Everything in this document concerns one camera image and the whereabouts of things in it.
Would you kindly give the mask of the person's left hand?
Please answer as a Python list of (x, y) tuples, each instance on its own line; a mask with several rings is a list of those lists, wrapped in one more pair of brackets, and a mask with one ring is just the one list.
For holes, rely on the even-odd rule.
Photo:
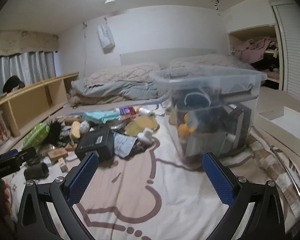
[(10, 194), (8, 192), (8, 184), (0, 179), (0, 215), (2, 217), (10, 216), (11, 204)]

